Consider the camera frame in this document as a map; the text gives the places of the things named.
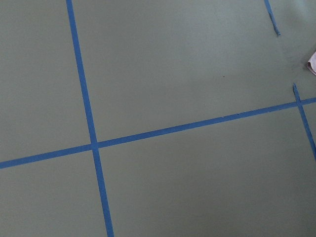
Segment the pink Snoopy t-shirt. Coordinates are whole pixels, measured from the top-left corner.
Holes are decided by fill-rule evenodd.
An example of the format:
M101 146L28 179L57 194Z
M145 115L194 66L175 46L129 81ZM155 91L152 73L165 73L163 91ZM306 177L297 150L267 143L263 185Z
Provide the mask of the pink Snoopy t-shirt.
M313 55L310 57L310 59L307 62L307 68L310 70L310 72L316 76L316 52L313 53Z

